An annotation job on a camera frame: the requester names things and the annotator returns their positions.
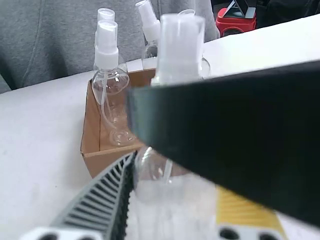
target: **clear plastic bottle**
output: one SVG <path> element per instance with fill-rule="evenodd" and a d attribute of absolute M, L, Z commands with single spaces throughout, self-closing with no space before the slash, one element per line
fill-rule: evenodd
<path fill-rule="evenodd" d="M 117 32 L 116 22 L 98 22 L 94 59 L 97 71 L 92 80 L 92 90 L 110 143 L 126 146 L 134 143 L 135 136 L 127 126 L 125 91 L 130 86 L 130 79 L 118 67 Z"/>
<path fill-rule="evenodd" d="M 135 5 L 140 13 L 142 30 L 147 41 L 142 50 L 142 66 L 144 70 L 157 67 L 158 39 L 160 36 L 160 21 L 156 18 L 150 0 L 142 0 Z"/>
<path fill-rule="evenodd" d="M 101 20 L 107 20 L 107 21 L 115 21 L 115 12 L 112 9 L 109 8 L 99 8 L 98 9 L 98 15 L 97 15 L 97 28 L 98 28 L 98 22 Z M 94 47 L 97 46 L 97 31 L 95 31 L 94 34 Z M 123 57 L 119 54 L 118 56 L 118 67 L 122 69 L 124 72 L 128 73 L 128 67 L 126 61 L 123 59 Z M 96 66 L 96 63 L 93 64 L 93 71 L 97 71 L 98 68 Z"/>
<path fill-rule="evenodd" d="M 204 30 L 205 20 L 199 16 L 161 16 L 158 65 L 152 86 L 202 79 Z M 213 238 L 214 184 L 163 157 L 152 147 L 143 147 L 138 152 L 134 169 L 140 240 Z"/>
<path fill-rule="evenodd" d="M 194 16 L 196 14 L 196 11 L 193 9 L 185 9 L 182 10 L 181 12 L 178 13 L 179 15 L 189 15 L 189 16 Z M 201 60 L 201 76 L 203 78 L 207 78 L 211 75 L 211 67 L 210 63 L 208 62 L 207 59 L 202 57 Z"/>

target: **gray sweatshirt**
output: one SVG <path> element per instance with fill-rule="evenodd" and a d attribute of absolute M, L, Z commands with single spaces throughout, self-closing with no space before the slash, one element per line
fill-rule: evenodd
<path fill-rule="evenodd" d="M 139 0 L 1 0 L 0 93 L 91 71 L 97 10 L 115 11 L 125 61 L 145 44 Z M 218 38 L 210 0 L 151 0 L 156 16 L 194 9 L 205 17 L 205 41 Z"/>

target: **black panel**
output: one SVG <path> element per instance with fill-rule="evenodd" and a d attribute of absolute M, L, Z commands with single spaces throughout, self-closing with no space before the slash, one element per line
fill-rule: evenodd
<path fill-rule="evenodd" d="M 128 94 L 131 130 L 207 179 L 320 226 L 320 61 Z"/>

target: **white pump cap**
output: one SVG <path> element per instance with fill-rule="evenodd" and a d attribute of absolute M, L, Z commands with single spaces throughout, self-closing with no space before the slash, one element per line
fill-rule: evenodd
<path fill-rule="evenodd" d="M 150 0 L 142 0 L 135 4 L 142 20 L 142 30 L 145 39 L 152 42 L 159 39 L 160 21 L 156 18 L 154 9 Z"/>
<path fill-rule="evenodd" d="M 162 15 L 154 82 L 176 84 L 199 80 L 204 35 L 203 17 L 190 14 Z"/>
<path fill-rule="evenodd" d="M 115 21 L 101 20 L 96 30 L 94 62 L 99 69 L 111 70 L 118 66 L 117 48 L 118 24 Z"/>
<path fill-rule="evenodd" d="M 115 12 L 109 8 L 99 8 L 97 22 L 100 20 L 115 20 Z"/>
<path fill-rule="evenodd" d="M 194 16 L 196 14 L 196 11 L 193 9 L 185 9 L 178 13 L 178 15 L 191 15 Z"/>

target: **red container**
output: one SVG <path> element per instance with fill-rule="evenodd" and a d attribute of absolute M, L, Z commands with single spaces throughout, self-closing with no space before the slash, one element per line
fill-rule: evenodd
<path fill-rule="evenodd" d="M 256 28 L 256 14 L 253 18 L 223 17 L 226 10 L 227 8 L 222 8 L 215 21 L 221 37 L 249 32 Z"/>

